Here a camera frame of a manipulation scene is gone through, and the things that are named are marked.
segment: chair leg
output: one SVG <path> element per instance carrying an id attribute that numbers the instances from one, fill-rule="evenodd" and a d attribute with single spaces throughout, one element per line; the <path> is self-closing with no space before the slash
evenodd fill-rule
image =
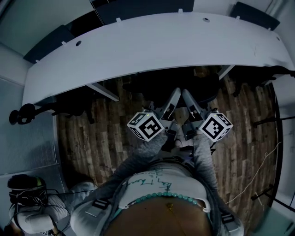
<path id="1" fill-rule="evenodd" d="M 241 92 L 241 88 L 242 88 L 242 82 L 239 81 L 239 80 L 236 80 L 236 90 L 235 90 L 235 92 L 233 93 L 233 96 L 234 96 L 234 97 L 237 97 L 237 96 L 240 94 L 240 92 Z"/>
<path id="2" fill-rule="evenodd" d="M 85 112 L 86 112 L 89 123 L 94 124 L 94 119 L 92 118 L 91 106 L 92 106 L 92 101 L 90 101 L 89 105 L 86 107 Z"/>

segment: wooden floor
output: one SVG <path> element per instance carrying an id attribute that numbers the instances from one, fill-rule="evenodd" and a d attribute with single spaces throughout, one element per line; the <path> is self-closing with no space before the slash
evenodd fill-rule
<path id="1" fill-rule="evenodd" d="M 117 78 L 105 82 L 116 87 L 120 102 L 105 99 L 93 103 L 95 124 L 88 123 L 86 115 L 66 118 L 58 116 L 59 152 L 64 164 L 70 164 L 82 174 L 102 184 L 125 160 L 140 141 L 129 131 L 126 124 L 146 104 L 141 94 L 131 94 L 122 89 L 130 78 Z M 222 80 L 222 89 L 211 103 L 212 107 L 226 115 L 233 129 L 216 145 L 212 155 L 217 175 L 219 194 L 228 202 L 242 192 L 251 182 L 262 164 L 265 152 L 277 144 L 274 123 L 253 128 L 252 122 L 274 115 L 273 97 L 268 86 L 257 88 L 255 93 L 244 84 L 241 94 L 234 98 L 234 81 Z M 274 183 L 276 152 L 264 162 L 258 175 L 247 190 L 229 203 L 230 208 L 243 221 L 247 235 L 252 232 L 263 214 L 263 207 L 250 197 Z M 266 205 L 268 199 L 261 198 Z"/>

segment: black chair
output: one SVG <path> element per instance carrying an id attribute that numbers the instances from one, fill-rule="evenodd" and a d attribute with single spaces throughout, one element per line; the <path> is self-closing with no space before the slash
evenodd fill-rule
<path id="1" fill-rule="evenodd" d="M 107 4 L 101 0 L 93 2 L 96 10 L 104 24 L 116 22 L 116 18 L 127 20 L 135 17 L 178 12 L 182 8 L 183 12 L 192 12 L 194 0 L 108 0 Z"/>
<path id="2" fill-rule="evenodd" d="M 252 91 L 255 91 L 255 88 L 258 86 L 264 86 L 269 80 L 276 80 L 277 78 L 274 75 L 291 75 L 295 77 L 295 71 L 290 71 L 283 66 L 243 66 L 236 65 L 230 72 L 230 78 L 235 79 L 236 81 L 236 90 L 233 93 L 234 97 L 237 97 L 240 94 L 242 84 L 247 83 Z"/>
<path id="3" fill-rule="evenodd" d="M 241 20 L 257 24 L 266 29 L 270 28 L 271 30 L 274 30 L 280 24 L 277 19 L 265 12 L 241 2 L 237 2 L 230 12 L 230 17 L 236 18 L 237 16 L 239 16 Z"/>
<path id="4" fill-rule="evenodd" d="M 52 51 L 62 46 L 62 41 L 69 42 L 74 38 L 74 35 L 64 25 L 61 25 L 38 42 L 24 56 L 24 59 L 35 64 L 36 60 L 41 60 Z"/>
<path id="5" fill-rule="evenodd" d="M 181 67 L 159 71 L 137 73 L 133 81 L 123 88 L 132 93 L 142 93 L 145 100 L 153 101 L 156 107 L 162 107 L 175 88 L 187 89 L 198 104 L 206 108 L 214 100 L 220 89 L 218 74 L 206 77 L 194 76 L 195 67 Z M 177 107 L 186 106 L 182 97 Z"/>
<path id="6" fill-rule="evenodd" d="M 9 122 L 14 125 L 18 124 L 28 124 L 35 116 L 38 114 L 53 110 L 53 116 L 61 113 L 69 114 L 67 117 L 71 116 L 81 116 L 86 112 L 88 121 L 90 124 L 94 123 L 92 118 L 91 106 L 92 102 L 98 98 L 106 98 L 104 95 L 93 91 L 88 87 L 77 88 L 56 96 L 56 102 L 51 102 L 43 105 L 39 109 L 35 109 L 33 104 L 23 105 L 19 111 L 14 110 L 10 113 Z"/>

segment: white wall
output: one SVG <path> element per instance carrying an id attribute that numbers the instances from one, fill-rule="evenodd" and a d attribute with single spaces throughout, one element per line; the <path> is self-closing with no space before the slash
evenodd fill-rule
<path id="1" fill-rule="evenodd" d="M 292 221 L 274 209 L 266 207 L 266 211 L 267 215 L 263 218 L 263 224 L 259 224 L 251 236 L 289 236 L 290 232 L 295 228 L 293 225 L 289 230 L 286 230 Z"/>
<path id="2" fill-rule="evenodd" d="M 289 55 L 295 62 L 295 2 L 287 1 L 277 16 L 281 22 L 275 31 L 280 35 Z M 273 82 L 281 117 L 295 116 L 295 78 L 283 76 Z M 295 120 L 283 121 L 283 165 L 276 198 L 290 205 L 295 191 Z M 295 222 L 295 213 L 273 203 L 272 208 Z"/>
<path id="3" fill-rule="evenodd" d="M 57 27 L 93 10 L 89 0 L 15 0 L 0 23 L 0 42 L 23 56 Z"/>
<path id="4" fill-rule="evenodd" d="M 24 85 L 28 69 L 32 64 L 22 55 L 0 43 L 0 77 Z"/>
<path id="5" fill-rule="evenodd" d="M 194 12 L 228 15 L 238 0 L 195 0 Z M 265 12 L 271 0 L 239 0 L 245 4 Z"/>

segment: black headphones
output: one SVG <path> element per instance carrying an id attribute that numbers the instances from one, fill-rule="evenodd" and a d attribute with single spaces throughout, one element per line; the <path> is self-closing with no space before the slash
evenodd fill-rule
<path id="1" fill-rule="evenodd" d="M 15 175 L 7 183 L 10 202 L 21 206 L 39 206 L 48 203 L 45 181 L 37 176 Z"/>

